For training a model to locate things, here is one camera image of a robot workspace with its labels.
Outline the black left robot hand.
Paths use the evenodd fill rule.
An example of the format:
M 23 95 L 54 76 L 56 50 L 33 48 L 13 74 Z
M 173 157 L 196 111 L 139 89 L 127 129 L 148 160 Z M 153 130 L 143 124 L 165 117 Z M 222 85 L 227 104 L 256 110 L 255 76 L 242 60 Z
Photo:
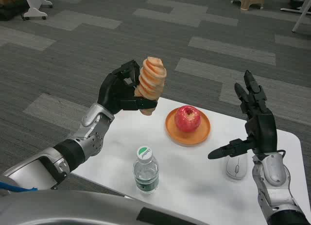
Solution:
M 103 81 L 97 103 L 112 114 L 121 110 L 143 110 L 156 108 L 157 101 L 135 96 L 139 85 L 139 65 L 131 60 L 108 74 Z

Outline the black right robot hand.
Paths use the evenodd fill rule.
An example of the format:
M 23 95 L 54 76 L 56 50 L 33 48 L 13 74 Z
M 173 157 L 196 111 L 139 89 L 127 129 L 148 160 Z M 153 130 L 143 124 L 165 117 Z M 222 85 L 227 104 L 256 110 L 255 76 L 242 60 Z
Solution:
M 266 106 L 266 95 L 250 71 L 244 74 L 247 90 L 235 83 L 235 92 L 241 101 L 242 113 L 247 115 L 245 124 L 246 140 L 235 139 L 228 145 L 213 150 L 208 159 L 218 159 L 226 156 L 235 157 L 252 150 L 254 154 L 273 153 L 277 150 L 276 122 L 273 113 Z

